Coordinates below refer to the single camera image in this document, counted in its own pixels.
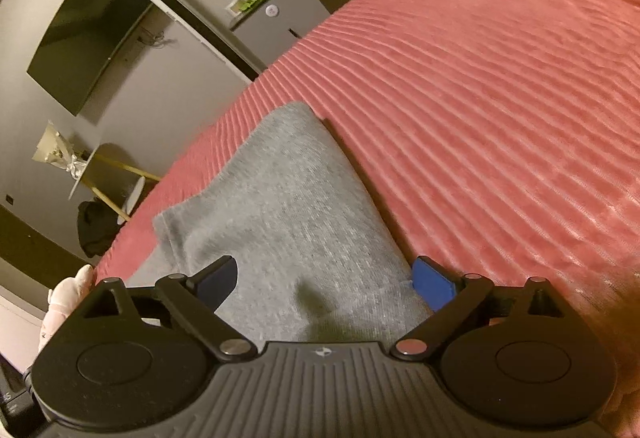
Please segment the grey sweatpants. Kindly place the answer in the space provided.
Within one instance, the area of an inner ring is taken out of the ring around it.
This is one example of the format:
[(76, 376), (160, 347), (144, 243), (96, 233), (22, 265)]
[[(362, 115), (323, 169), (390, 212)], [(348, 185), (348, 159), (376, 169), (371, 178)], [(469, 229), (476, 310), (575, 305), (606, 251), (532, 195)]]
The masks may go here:
[(257, 345), (391, 345), (428, 315), (367, 189), (300, 102), (269, 113), (202, 192), (153, 228), (155, 250), (130, 284), (231, 256), (238, 283), (217, 314)]

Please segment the yellow legged side table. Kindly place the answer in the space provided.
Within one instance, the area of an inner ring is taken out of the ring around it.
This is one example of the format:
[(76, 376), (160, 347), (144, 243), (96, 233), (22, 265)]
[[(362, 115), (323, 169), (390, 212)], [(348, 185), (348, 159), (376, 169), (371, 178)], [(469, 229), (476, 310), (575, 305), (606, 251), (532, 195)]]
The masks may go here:
[(160, 176), (115, 158), (100, 146), (77, 153), (67, 172), (73, 179), (67, 199), (71, 201), (80, 190), (89, 191), (115, 213), (119, 226), (130, 221), (149, 188), (160, 182)]

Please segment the black wall television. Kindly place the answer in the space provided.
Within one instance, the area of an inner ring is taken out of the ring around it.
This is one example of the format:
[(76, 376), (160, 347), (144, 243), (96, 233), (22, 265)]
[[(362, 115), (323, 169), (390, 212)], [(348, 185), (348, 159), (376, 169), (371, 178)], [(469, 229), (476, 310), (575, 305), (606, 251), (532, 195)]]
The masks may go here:
[(67, 112), (80, 113), (150, 7), (150, 0), (64, 0), (27, 74)]

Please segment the white door frame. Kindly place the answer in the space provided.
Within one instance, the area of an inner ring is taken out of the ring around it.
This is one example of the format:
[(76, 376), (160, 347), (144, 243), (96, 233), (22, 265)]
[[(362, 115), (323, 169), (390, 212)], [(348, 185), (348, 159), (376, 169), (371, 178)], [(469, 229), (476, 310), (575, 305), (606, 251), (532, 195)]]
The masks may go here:
[(244, 83), (250, 84), (258, 79), (260, 67), (240, 48), (236, 48), (224, 36), (224, 33), (211, 24), (205, 16), (196, 11), (185, 0), (149, 0), (160, 11), (185, 28), (205, 48)]

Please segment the pink ribbed bed blanket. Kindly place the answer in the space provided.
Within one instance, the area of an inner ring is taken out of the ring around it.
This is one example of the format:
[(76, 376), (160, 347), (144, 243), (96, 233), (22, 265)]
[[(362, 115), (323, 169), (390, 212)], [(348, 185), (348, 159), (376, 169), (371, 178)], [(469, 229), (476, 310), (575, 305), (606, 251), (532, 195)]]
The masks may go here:
[(639, 0), (352, 0), (248, 86), (100, 260), (129, 278), (153, 218), (271, 110), (323, 118), (408, 257), (546, 276), (610, 346), (616, 436), (639, 432)]

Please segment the black bag on floor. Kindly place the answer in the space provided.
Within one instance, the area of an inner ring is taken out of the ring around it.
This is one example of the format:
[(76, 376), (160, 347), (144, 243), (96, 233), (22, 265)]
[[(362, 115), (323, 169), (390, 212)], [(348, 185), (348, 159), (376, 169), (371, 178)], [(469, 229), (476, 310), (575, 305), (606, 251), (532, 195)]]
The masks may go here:
[(103, 256), (110, 249), (120, 230), (117, 219), (114, 210), (98, 198), (78, 205), (78, 241), (88, 258)]

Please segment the grey drawer cabinet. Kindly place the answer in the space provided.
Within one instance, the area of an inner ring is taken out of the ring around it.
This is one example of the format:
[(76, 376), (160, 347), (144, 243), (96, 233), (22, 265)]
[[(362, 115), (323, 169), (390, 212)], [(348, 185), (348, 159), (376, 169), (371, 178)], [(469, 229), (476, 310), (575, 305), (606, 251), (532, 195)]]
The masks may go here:
[(269, 66), (329, 16), (320, 0), (262, 0), (244, 13), (231, 31)]

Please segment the cream plush pillow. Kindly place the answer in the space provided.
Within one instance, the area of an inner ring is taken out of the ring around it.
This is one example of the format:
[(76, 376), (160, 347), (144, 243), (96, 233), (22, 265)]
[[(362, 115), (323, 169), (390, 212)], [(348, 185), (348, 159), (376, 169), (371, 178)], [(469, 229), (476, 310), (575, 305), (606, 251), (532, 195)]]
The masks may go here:
[(48, 310), (40, 328), (38, 351), (44, 346), (66, 319), (92, 290), (96, 270), (90, 264), (81, 267), (74, 276), (63, 279), (48, 294)]

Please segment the wrapped flower bouquet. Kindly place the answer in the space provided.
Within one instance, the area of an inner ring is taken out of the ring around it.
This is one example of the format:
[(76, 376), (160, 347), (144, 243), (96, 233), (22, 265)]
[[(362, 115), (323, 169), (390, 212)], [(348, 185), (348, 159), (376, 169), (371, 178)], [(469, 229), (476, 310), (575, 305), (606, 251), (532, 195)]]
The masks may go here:
[(88, 165), (88, 162), (74, 150), (72, 144), (58, 131), (58, 128), (52, 122), (48, 122), (42, 137), (37, 143), (32, 160), (62, 169), (75, 180), (81, 178)]

